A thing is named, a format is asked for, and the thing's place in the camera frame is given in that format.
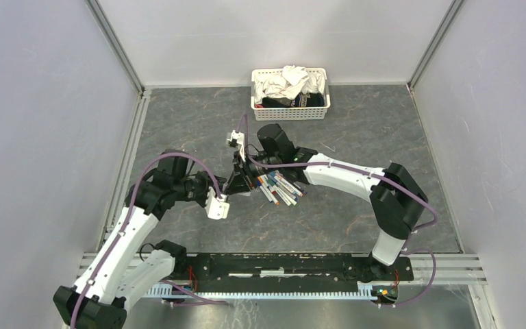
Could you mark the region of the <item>blue cap white marker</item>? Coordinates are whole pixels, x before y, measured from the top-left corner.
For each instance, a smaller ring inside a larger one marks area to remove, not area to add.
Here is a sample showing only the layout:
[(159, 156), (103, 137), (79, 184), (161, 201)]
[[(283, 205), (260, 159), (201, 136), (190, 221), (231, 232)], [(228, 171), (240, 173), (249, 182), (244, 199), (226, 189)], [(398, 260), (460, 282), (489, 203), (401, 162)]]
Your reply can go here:
[(291, 181), (289, 181), (286, 177), (284, 177), (280, 172), (276, 172), (275, 174), (276, 176), (278, 176), (279, 178), (281, 178), (284, 182), (286, 182), (287, 184), (291, 185), (291, 187), (293, 187), (294, 189), (296, 189), (292, 184), (291, 184)]

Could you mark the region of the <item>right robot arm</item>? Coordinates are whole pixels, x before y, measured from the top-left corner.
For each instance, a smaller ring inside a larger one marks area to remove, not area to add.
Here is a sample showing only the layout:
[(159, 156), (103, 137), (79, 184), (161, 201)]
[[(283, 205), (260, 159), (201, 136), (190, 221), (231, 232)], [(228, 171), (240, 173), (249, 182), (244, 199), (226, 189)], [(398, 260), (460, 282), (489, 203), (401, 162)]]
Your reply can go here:
[(277, 123), (258, 132), (262, 150), (248, 152), (246, 134), (232, 131), (227, 144), (235, 152), (234, 174), (227, 194), (247, 193), (272, 183), (296, 199), (304, 184), (326, 186), (368, 202), (379, 227), (368, 261), (372, 277), (385, 280), (395, 272), (395, 261), (416, 228), (428, 198), (405, 167), (391, 163), (386, 168), (363, 167), (335, 160), (316, 150), (296, 147)]

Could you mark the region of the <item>thin purple pen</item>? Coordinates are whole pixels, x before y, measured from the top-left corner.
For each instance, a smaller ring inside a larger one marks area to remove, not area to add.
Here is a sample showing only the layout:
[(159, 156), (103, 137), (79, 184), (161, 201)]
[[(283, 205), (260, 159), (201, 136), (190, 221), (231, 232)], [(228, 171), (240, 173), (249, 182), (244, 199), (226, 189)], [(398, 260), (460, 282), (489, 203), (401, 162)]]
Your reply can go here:
[(299, 183), (296, 183), (296, 182), (291, 182), (291, 184), (296, 188), (298, 189), (299, 191), (301, 191), (301, 193), (303, 195), (307, 195), (307, 191), (299, 184)]

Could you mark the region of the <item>brown tip white marker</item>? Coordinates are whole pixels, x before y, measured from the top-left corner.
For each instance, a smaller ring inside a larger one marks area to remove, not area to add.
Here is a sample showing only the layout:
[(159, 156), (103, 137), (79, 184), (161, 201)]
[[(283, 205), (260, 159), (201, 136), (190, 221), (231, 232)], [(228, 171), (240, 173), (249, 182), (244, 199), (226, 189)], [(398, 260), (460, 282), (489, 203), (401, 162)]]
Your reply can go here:
[(295, 199), (299, 197), (298, 192), (293, 187), (291, 187), (291, 185), (288, 185), (287, 183), (285, 183), (285, 182), (283, 182), (281, 180), (278, 180), (277, 183), (281, 184), (283, 186), (283, 188), (287, 192), (289, 192)]

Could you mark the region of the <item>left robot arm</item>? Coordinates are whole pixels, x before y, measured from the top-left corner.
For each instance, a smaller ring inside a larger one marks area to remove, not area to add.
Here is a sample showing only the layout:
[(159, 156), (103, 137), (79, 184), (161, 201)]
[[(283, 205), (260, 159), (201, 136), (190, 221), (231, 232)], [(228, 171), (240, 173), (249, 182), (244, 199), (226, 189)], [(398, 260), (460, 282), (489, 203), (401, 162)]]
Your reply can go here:
[(70, 287), (60, 286), (53, 302), (69, 328), (122, 328), (129, 310), (164, 278), (188, 273), (187, 249), (168, 240), (128, 272), (148, 234), (178, 202), (195, 202), (210, 219), (229, 212), (219, 177), (194, 156), (167, 150), (152, 160), (130, 188), (125, 206), (93, 262)]

